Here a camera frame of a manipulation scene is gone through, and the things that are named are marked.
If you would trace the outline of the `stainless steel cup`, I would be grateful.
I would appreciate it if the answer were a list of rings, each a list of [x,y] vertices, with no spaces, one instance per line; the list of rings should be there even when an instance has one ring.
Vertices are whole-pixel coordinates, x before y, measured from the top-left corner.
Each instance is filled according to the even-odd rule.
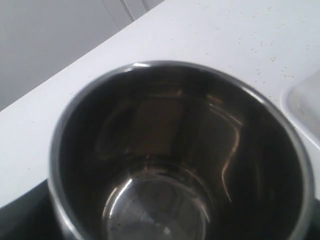
[[[48,188],[65,240],[302,240],[315,184],[261,93],[188,62],[99,76],[55,127]]]

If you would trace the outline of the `white square tray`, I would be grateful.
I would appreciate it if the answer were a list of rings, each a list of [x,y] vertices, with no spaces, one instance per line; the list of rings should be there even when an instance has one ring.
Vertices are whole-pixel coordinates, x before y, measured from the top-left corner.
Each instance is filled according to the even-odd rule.
[[[288,88],[281,110],[296,128],[313,160],[320,158],[320,72],[317,71]]]

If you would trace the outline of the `white cabinet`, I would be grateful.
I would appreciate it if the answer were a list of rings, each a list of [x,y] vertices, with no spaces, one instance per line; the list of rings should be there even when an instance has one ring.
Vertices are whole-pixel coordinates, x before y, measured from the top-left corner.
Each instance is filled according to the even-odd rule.
[[[167,0],[118,26],[106,0],[0,3],[0,118],[57,119],[85,87],[115,73],[183,60],[182,34],[198,1]]]

